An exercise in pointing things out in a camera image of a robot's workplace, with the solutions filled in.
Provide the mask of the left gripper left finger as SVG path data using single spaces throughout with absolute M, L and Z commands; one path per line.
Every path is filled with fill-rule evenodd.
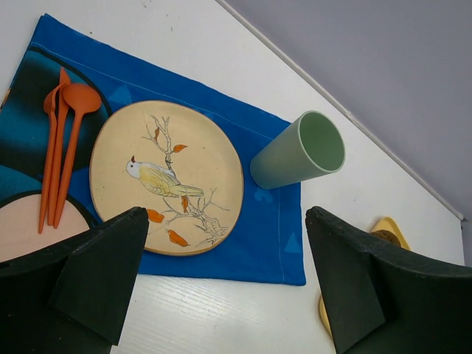
M 119 343 L 148 235 L 126 212 L 1 263 L 2 353 L 109 353 Z

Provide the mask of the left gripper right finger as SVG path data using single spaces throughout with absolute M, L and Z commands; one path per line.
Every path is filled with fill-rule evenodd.
M 307 211 L 311 253 L 337 353 L 469 353 L 471 269 L 425 257 Z

